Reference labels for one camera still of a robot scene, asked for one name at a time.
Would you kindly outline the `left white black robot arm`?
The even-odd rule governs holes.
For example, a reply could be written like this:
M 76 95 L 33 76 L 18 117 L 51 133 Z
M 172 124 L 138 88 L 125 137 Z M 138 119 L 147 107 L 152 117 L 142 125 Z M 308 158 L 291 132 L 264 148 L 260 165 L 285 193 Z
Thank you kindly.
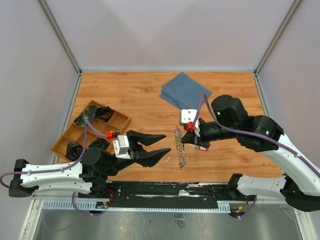
M 107 185 L 108 177 L 116 176 L 132 164 L 151 168 L 171 151 L 170 148 L 150 152 L 144 149 L 166 138 L 164 134 L 109 131 L 105 137 L 112 140 L 114 153 L 90 146 L 81 153 L 79 161 L 72 163 L 34 165 L 25 159 L 16 160 L 8 195 L 26 198 L 34 193 L 76 192 L 81 198 L 103 198 L 112 193 Z

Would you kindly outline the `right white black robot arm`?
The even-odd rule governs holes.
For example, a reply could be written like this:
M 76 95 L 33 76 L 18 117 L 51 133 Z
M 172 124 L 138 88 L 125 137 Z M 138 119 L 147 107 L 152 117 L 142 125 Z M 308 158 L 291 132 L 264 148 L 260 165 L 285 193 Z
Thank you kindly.
M 250 177 L 234 173 L 226 185 L 227 196 L 238 200 L 242 196 L 264 196 L 285 202 L 303 212 L 320 209 L 320 170 L 286 135 L 283 128 L 265 115 L 249 115 L 241 100 L 221 95 L 207 104 L 213 120 L 199 117 L 200 109 L 182 109 L 180 125 L 186 130 L 183 144 L 208 149 L 210 143 L 236 139 L 237 142 L 276 163 L 282 170 L 278 178 Z

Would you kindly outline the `metal disc with keyrings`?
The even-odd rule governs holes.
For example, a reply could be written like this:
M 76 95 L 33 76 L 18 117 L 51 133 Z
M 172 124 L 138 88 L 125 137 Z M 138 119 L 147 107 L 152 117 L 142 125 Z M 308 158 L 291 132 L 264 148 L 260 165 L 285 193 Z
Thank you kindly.
M 178 166 L 182 170 L 188 164 L 188 155 L 185 153 L 185 145 L 181 143 L 181 138 L 184 136 L 182 130 L 177 126 L 174 131 L 175 149 L 178 156 Z M 175 140 L 175 136 L 179 136 L 179 141 Z

